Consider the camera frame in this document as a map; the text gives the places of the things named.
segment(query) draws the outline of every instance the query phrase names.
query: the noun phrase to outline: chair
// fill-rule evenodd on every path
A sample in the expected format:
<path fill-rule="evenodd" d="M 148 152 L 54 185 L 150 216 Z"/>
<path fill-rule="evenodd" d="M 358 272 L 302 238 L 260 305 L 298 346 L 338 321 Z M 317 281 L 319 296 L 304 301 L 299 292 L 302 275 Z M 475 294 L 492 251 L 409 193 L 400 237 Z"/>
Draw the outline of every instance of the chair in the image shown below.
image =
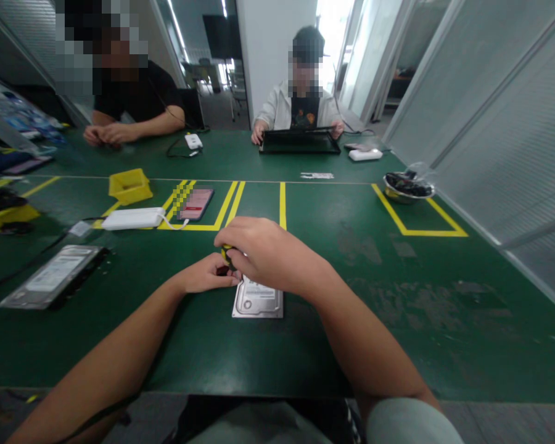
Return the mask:
<path fill-rule="evenodd" d="M 230 100 L 230 112 L 232 114 L 232 121 L 234 120 L 234 107 L 232 101 L 236 101 L 239 110 L 236 112 L 237 116 L 241 116 L 242 102 L 247 103 L 247 90 L 245 89 L 245 73 L 242 67 L 241 60 L 234 61 L 234 71 L 229 73 L 230 77 L 230 92 L 232 98 Z"/>
<path fill-rule="evenodd" d="M 212 83 L 212 79 L 210 78 L 210 74 L 208 73 L 209 67 L 204 67 L 201 65 L 192 65 L 189 63 L 181 63 L 183 65 L 183 69 L 185 69 L 185 74 L 188 77 L 191 77 L 193 81 L 193 86 L 199 90 L 200 82 L 203 81 L 204 85 L 208 88 L 208 91 L 212 93 L 210 90 L 210 84 Z"/>

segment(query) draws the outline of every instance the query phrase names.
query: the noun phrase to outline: green workbench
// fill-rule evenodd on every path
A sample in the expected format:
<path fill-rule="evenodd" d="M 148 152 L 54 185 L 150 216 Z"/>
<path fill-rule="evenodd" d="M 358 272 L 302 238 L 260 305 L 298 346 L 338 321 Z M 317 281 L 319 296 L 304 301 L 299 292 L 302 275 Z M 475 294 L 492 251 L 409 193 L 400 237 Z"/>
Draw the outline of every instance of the green workbench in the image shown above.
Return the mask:
<path fill-rule="evenodd" d="M 353 163 L 346 152 L 260 155 L 250 133 L 212 131 L 200 136 L 203 155 L 165 157 L 177 137 L 110 152 L 71 131 L 74 148 L 59 150 L 56 162 L 12 185 L 42 216 L 27 236 L 0 235 L 0 277 L 78 220 L 114 208 L 111 174 L 143 168 L 150 179 L 154 197 L 128 208 L 172 212 L 189 187 L 216 194 L 202 229 L 93 230 L 80 242 L 112 253 L 62 308 L 0 309 L 0 386 L 55 385 L 166 278 L 215 251 L 217 229 L 236 214 L 278 221 L 326 257 L 440 398 L 555 402 L 555 305 L 440 198 L 389 203 L 380 193 L 382 177 L 404 168 L 394 155 L 367 163 Z M 334 179 L 303 179 L 302 172 Z M 78 241 L 69 236 L 65 243 Z M 0 301 L 34 270 L 0 287 Z M 146 389 L 351 394 L 309 304 L 286 294 L 284 319 L 233 319 L 234 296 L 232 288 L 184 300 Z"/>

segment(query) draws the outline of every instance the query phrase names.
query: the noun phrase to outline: black t-shirt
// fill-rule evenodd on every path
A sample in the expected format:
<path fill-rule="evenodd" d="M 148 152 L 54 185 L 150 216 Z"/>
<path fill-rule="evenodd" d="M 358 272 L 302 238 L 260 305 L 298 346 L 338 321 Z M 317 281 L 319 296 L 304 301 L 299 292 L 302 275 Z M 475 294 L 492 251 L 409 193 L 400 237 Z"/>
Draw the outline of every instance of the black t-shirt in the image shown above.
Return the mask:
<path fill-rule="evenodd" d="M 138 78 L 137 81 L 103 81 L 102 94 L 94 96 L 94 109 L 116 120 L 126 111 L 136 122 L 159 116 L 169 105 L 185 111 L 175 81 L 156 63 L 148 60 L 148 67 L 140 68 Z"/>
<path fill-rule="evenodd" d="M 292 128 L 316 128 L 320 97 L 292 97 Z"/>

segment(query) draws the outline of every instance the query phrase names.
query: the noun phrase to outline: smartphone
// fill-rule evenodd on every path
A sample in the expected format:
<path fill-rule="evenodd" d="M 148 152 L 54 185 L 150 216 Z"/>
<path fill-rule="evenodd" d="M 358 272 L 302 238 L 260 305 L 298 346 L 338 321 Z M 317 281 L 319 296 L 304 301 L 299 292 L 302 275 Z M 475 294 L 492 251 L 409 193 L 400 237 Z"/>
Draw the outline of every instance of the smartphone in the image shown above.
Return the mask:
<path fill-rule="evenodd" d="M 187 202 L 179 211 L 178 219 L 189 219 L 191 222 L 197 222 L 200 220 L 203 217 L 205 209 L 208 207 L 213 195 L 213 189 L 193 190 L 191 194 L 189 194 Z"/>

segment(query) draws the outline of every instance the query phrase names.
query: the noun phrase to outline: paper label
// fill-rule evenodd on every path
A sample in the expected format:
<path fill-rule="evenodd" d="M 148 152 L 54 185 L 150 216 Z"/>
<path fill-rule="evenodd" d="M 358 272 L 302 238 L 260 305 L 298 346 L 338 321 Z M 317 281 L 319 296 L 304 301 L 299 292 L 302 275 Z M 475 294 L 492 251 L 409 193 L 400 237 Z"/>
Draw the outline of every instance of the paper label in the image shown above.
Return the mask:
<path fill-rule="evenodd" d="M 243 280 L 245 296 L 249 296 L 251 299 L 273 299 L 276 297 L 276 291 L 274 289 L 257 284 L 257 282 L 251 281 L 248 277 L 243 277 Z"/>
<path fill-rule="evenodd" d="M 77 222 L 68 233 L 73 234 L 74 236 L 83 237 L 86 233 L 90 231 L 92 226 L 87 224 L 84 221 Z"/>
<path fill-rule="evenodd" d="M 300 173 L 301 179 L 335 179 L 333 173 Z"/>
<path fill-rule="evenodd" d="M 27 290 L 50 292 L 57 288 L 66 277 L 84 260 L 83 257 L 59 256 L 27 284 Z"/>

